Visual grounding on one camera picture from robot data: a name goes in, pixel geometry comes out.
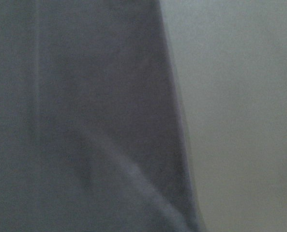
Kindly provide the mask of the dark brown t-shirt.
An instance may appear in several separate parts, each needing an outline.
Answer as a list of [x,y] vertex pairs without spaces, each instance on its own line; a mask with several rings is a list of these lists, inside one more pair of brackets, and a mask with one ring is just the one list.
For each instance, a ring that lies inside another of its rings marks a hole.
[[0,232],[202,232],[157,0],[0,0]]

